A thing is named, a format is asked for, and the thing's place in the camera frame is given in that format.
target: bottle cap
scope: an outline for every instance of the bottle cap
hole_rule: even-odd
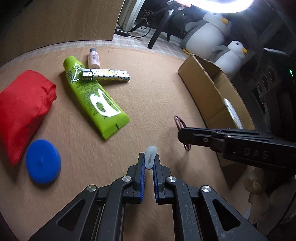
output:
[[[78,61],[74,56],[69,56],[64,60],[63,66],[66,68],[70,63]]]
[[[29,176],[37,183],[52,182],[61,170],[61,158],[55,147],[46,140],[34,141],[28,148],[26,165]]]

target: red fabric bag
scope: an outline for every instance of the red fabric bag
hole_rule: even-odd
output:
[[[57,98],[56,85],[27,70],[0,93],[0,139],[13,165]]]

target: plush penguin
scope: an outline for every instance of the plush penguin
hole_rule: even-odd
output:
[[[212,56],[212,49],[222,45],[230,34],[231,22],[223,18],[221,13],[207,12],[198,22],[190,22],[185,26],[188,32],[181,42],[181,48],[206,60]]]
[[[210,61],[220,67],[230,80],[245,63],[248,53],[242,43],[238,41],[232,41],[227,47],[224,45],[214,47],[212,52]]]

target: metal screw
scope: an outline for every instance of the metal screw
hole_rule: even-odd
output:
[[[122,180],[127,183],[127,182],[130,182],[131,181],[131,177],[130,176],[124,176],[122,178]]]
[[[170,176],[170,177],[167,177],[167,181],[168,181],[169,183],[174,183],[174,182],[176,181],[176,178]]]
[[[89,185],[87,188],[86,188],[89,192],[94,192],[96,190],[96,186],[95,185]]]
[[[202,186],[202,190],[204,192],[209,192],[209,191],[211,191],[211,187],[210,186],[207,186],[207,185],[204,185],[204,186]]]

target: lime green squeeze tube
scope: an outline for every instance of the lime green squeeze tube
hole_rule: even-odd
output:
[[[63,66],[73,92],[105,140],[130,121],[97,81],[82,80],[85,67],[75,57],[66,58]]]

